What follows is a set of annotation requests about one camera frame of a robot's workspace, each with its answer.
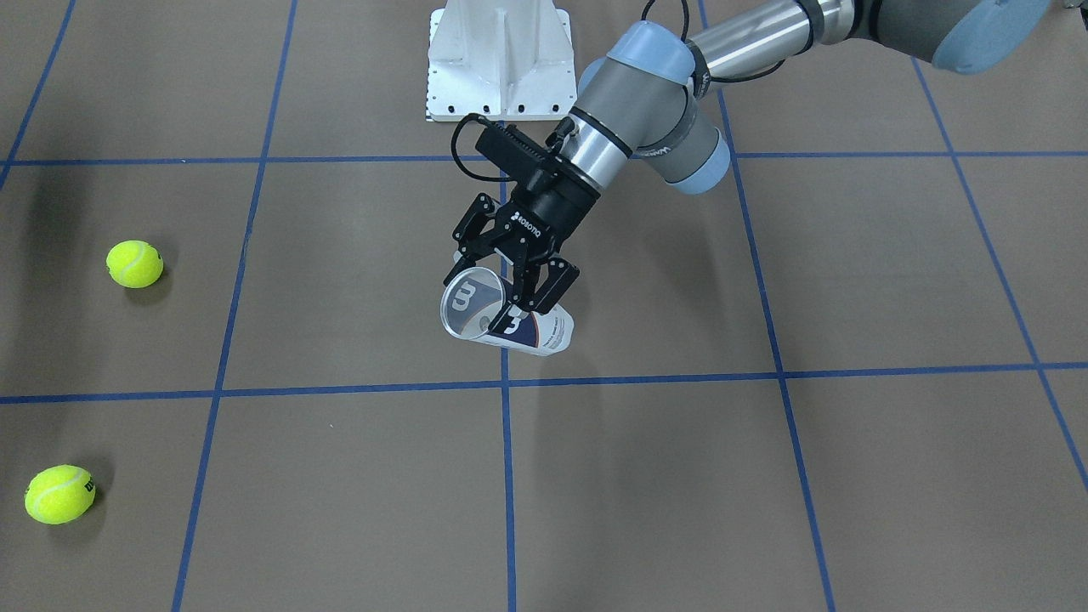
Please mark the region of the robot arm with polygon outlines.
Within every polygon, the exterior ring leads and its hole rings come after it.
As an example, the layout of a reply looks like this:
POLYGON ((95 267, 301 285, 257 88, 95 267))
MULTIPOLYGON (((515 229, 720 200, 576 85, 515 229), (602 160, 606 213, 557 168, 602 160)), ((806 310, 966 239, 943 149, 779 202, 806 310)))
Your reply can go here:
POLYGON ((862 39, 972 75, 1029 37, 1046 1, 767 1, 690 36, 643 14, 584 71, 547 142, 502 127, 489 107, 452 107, 457 128, 512 182, 506 205, 482 195, 452 231, 442 321, 452 336, 543 351, 574 328, 559 299, 579 274, 560 250, 634 156, 685 194, 718 185, 731 163, 698 109, 715 86, 772 74, 815 45, 862 39))

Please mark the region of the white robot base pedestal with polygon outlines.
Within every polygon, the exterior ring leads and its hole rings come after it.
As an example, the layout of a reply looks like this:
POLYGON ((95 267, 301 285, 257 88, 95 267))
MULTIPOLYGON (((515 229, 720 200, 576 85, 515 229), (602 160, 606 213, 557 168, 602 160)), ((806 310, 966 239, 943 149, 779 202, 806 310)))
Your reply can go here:
POLYGON ((552 1, 447 1, 428 24, 426 120, 549 121, 574 105, 571 19, 552 1))

